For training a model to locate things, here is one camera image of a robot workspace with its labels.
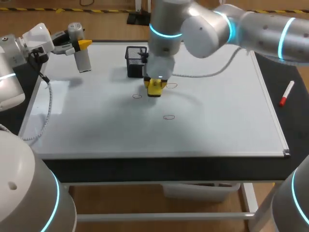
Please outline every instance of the black table surface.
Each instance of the black table surface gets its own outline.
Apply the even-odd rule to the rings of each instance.
[[[131,158],[44,160],[61,182],[123,181],[271,181],[284,180],[309,155],[309,94],[296,67],[256,54],[265,84],[290,148],[283,158]],[[27,65],[15,69],[26,95],[19,106],[1,112],[0,123],[18,134],[37,74]],[[284,107],[278,103],[291,80]]]

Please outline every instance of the ink mark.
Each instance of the ink mark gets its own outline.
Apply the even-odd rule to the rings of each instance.
[[[173,120],[175,118],[175,115],[164,115],[163,118],[165,120]]]
[[[178,85],[177,83],[167,83],[166,88],[176,88],[177,85]]]
[[[135,98],[135,99],[139,99],[139,98],[141,98],[141,95],[140,94],[133,94],[132,97]]]

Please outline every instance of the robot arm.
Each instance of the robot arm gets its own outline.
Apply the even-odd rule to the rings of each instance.
[[[192,0],[158,0],[150,24],[149,78],[168,80],[181,40],[197,58],[235,44],[279,62],[309,61],[309,23],[303,19],[246,12],[232,5],[213,11]]]
[[[39,23],[30,31],[16,38],[6,35],[0,38],[0,112],[19,105],[25,100],[25,94],[18,82],[13,68],[29,62],[34,56],[38,65],[48,60],[48,54],[75,56],[78,70],[91,70],[87,47],[91,40],[84,39],[84,30],[80,23],[71,23],[68,30],[50,35],[44,23]]]

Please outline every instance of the whiteboard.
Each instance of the whiteboard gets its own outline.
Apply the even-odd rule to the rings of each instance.
[[[52,114],[43,136],[29,143],[39,157],[283,157],[288,146],[253,52],[241,50],[214,77],[172,76],[175,88],[149,98],[143,79],[126,75],[128,45],[146,43],[94,43],[86,73],[77,71],[74,56],[50,55],[44,74],[52,80]],[[225,45],[198,59],[182,44],[174,72],[216,72],[236,48]],[[48,101],[46,83],[38,83],[21,135],[40,131]]]

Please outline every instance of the storage box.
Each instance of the storage box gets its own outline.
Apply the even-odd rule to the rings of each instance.
[[[186,185],[186,184],[162,184],[164,196],[168,198],[182,198],[199,201],[222,202],[229,193],[238,191],[237,184],[209,184],[209,185]]]

